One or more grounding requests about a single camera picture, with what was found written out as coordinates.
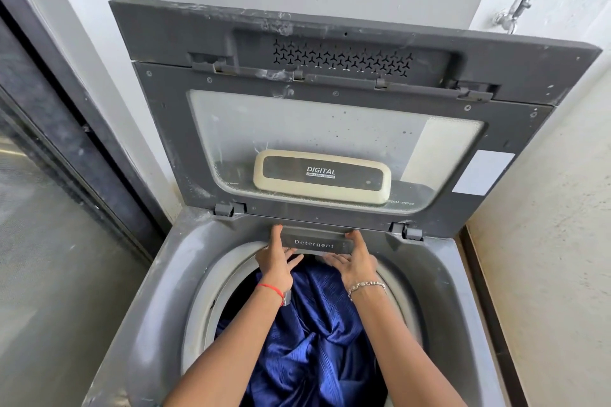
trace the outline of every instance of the top-loading washing machine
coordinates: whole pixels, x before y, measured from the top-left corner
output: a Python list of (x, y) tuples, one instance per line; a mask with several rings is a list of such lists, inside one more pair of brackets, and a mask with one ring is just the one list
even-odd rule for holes
[(600, 50), (198, 4), (111, 7), (186, 207), (83, 405), (161, 404), (275, 223), (312, 254), (349, 252), (343, 233), (360, 229), (392, 302), (466, 403), (504, 405), (453, 238)]

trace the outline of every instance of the washing machine lid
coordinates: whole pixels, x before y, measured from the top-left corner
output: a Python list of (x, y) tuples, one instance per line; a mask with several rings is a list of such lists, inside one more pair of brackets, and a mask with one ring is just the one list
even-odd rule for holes
[(110, 3), (188, 205), (406, 238), (454, 236), (600, 54), (507, 34)]

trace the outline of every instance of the white sticker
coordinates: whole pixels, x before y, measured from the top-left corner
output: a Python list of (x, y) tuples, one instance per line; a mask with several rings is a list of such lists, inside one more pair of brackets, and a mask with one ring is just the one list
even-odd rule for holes
[(477, 150), (452, 191), (484, 196), (515, 155), (515, 153)]

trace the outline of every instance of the forearm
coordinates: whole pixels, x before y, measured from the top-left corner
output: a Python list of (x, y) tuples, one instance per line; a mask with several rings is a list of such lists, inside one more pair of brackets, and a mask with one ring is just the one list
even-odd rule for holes
[(410, 334), (382, 287), (359, 288), (352, 299), (395, 406), (465, 407)]
[(274, 290), (256, 287), (225, 331), (185, 373), (164, 407), (239, 405), (281, 301)]

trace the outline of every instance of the person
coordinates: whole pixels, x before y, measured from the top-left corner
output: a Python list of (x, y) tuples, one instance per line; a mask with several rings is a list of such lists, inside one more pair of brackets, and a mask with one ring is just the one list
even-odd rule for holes
[[(256, 253), (263, 274), (248, 301), (183, 375), (167, 396), (164, 407), (238, 406), (261, 353), (265, 338), (293, 285), (291, 270), (303, 254), (282, 247), (282, 226), (272, 227), (270, 243)], [(325, 262), (340, 271), (347, 290), (376, 281), (377, 259), (370, 255), (361, 233), (349, 232), (352, 255), (326, 254)], [(359, 286), (351, 298), (395, 407), (465, 407), (459, 394), (410, 334), (380, 286)]]

